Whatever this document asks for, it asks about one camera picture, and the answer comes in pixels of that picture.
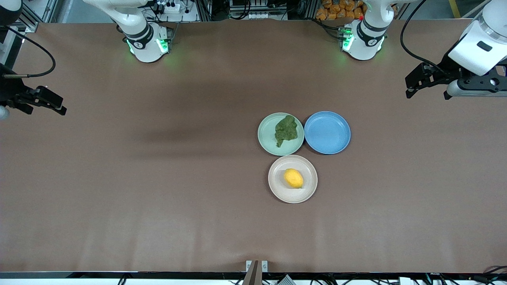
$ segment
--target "table surface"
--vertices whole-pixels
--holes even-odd
[[[414,21],[407,45],[438,61],[466,20]],[[506,264],[507,101],[405,98],[419,61],[394,22],[351,59],[312,22],[178,28],[172,54],[138,62],[112,24],[41,24],[43,78],[67,115],[1,122],[0,266],[11,270],[482,272]],[[49,66],[25,44],[15,71]],[[330,110],[350,124],[308,201],[277,200],[261,120]]]

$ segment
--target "yellow lemon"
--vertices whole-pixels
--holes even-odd
[[[283,174],[283,178],[292,188],[301,188],[303,186],[303,177],[299,171],[289,168]]]

